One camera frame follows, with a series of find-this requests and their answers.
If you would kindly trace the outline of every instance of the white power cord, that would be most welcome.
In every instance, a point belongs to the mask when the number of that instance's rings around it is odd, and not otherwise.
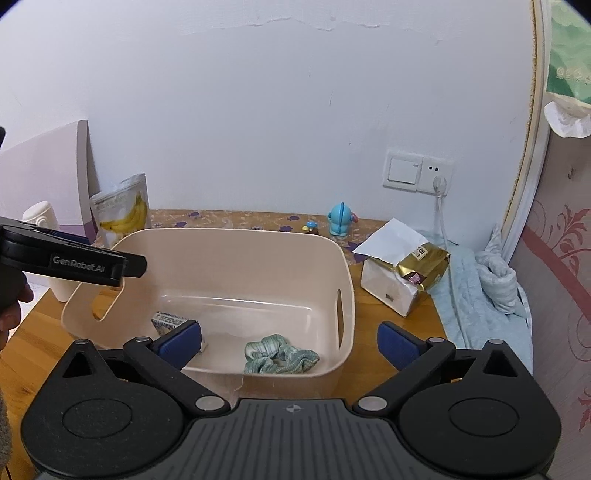
[[[433,189],[435,190],[435,195],[437,196],[437,213],[439,214],[439,227],[441,228],[441,234],[443,235],[445,250],[449,252],[449,243],[447,241],[447,234],[445,232],[445,223],[443,222],[443,207],[441,205],[441,198],[447,190],[447,180],[445,179],[445,177],[435,177],[435,179],[433,180]],[[462,328],[462,323],[460,322],[460,309],[457,307],[456,303],[456,288],[453,281],[451,265],[448,267],[447,271],[449,272],[449,282],[452,290],[452,308],[456,314],[457,327],[460,330],[460,333],[462,334],[462,338],[464,339],[464,344],[466,345],[466,348],[471,349],[472,344],[466,336],[464,329]]]

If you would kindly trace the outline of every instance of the power socket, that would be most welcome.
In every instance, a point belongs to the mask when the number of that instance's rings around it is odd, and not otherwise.
[[[453,169],[455,162],[444,158],[423,157],[423,166],[418,178],[417,191],[435,195],[433,180],[435,177],[444,177],[447,181],[447,188],[443,195],[447,195],[452,184]]]

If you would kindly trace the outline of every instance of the beige plastic basket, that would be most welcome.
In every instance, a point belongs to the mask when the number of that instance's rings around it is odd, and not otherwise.
[[[142,278],[126,278],[102,320],[91,311],[101,288],[80,284],[62,324],[78,338],[121,348],[158,338],[157,311],[197,320],[207,342],[183,372],[234,403],[238,397],[322,398],[332,394],[353,347],[355,298],[345,256],[317,235],[215,228],[149,229],[115,250],[145,255]],[[244,374],[247,342],[280,333],[316,351],[300,375]]]

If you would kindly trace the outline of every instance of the white bottle cap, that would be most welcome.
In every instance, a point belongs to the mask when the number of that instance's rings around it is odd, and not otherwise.
[[[44,228],[51,228],[52,230],[60,229],[60,225],[57,223],[56,214],[49,202],[39,202],[33,205],[22,214],[22,221],[33,223]]]

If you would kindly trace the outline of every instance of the silver screw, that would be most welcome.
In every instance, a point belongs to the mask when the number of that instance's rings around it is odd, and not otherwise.
[[[379,411],[388,406],[388,402],[382,397],[363,397],[357,402],[359,408],[367,411]]]
[[[203,410],[203,411],[219,410],[225,404],[226,404],[226,402],[224,402],[223,398],[214,397],[212,395],[207,395],[206,397],[201,397],[200,399],[198,399],[195,402],[195,406],[199,410]]]

